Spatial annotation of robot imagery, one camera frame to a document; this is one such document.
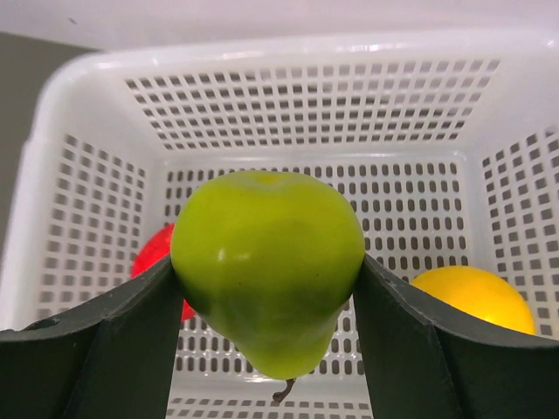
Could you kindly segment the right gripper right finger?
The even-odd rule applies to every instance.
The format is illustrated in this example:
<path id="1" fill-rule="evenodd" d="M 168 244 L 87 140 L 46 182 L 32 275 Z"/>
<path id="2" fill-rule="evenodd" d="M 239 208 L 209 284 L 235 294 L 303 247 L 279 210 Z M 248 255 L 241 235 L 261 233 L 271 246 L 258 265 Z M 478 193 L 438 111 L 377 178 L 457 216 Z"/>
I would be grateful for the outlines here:
<path id="1" fill-rule="evenodd" d="M 558 342 L 476 319 L 366 257 L 353 291 L 375 418 L 556 418 Z"/>

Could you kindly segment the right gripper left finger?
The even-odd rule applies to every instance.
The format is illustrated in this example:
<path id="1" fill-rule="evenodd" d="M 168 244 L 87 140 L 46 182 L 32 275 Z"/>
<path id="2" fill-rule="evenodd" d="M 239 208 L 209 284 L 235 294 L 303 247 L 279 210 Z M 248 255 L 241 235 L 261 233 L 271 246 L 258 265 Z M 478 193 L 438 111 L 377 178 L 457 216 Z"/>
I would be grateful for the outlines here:
<path id="1" fill-rule="evenodd" d="M 168 258 L 21 331 L 1 333 L 3 418 L 163 418 L 183 295 Z"/>

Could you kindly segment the yellow orange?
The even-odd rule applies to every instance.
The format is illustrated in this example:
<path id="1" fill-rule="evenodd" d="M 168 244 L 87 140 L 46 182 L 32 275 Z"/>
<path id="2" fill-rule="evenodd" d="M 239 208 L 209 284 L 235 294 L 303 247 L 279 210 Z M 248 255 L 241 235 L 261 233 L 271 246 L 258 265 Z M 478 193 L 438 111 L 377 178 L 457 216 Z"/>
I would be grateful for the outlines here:
<path id="1" fill-rule="evenodd" d="M 535 335 L 528 303 L 508 282 L 471 266 L 444 266 L 415 277 L 411 284 L 464 313 L 496 326 Z"/>

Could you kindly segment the red apple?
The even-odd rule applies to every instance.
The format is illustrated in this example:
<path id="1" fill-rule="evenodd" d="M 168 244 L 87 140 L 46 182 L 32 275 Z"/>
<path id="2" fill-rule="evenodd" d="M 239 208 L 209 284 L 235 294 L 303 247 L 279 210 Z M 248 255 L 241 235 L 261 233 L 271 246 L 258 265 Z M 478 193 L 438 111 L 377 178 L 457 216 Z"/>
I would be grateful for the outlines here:
<path id="1" fill-rule="evenodd" d="M 132 263 L 130 278 L 137 278 L 146 270 L 157 264 L 161 259 L 166 258 L 170 253 L 171 237 L 174 223 L 169 223 L 156 232 L 141 248 Z M 184 283 L 175 272 L 183 296 L 185 296 Z M 187 321 L 197 315 L 196 311 L 190 306 L 187 299 L 183 299 L 183 310 L 181 321 Z"/>

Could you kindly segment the green pear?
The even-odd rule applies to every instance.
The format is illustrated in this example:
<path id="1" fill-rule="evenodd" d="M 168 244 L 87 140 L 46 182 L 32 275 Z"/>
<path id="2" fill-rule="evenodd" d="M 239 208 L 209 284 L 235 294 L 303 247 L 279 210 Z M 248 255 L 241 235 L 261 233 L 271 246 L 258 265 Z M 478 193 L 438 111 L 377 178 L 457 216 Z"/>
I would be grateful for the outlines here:
<path id="1" fill-rule="evenodd" d="M 265 170 L 201 185 L 170 242 L 192 309 L 287 388 L 320 364 L 364 254 L 358 217 L 335 188 Z"/>

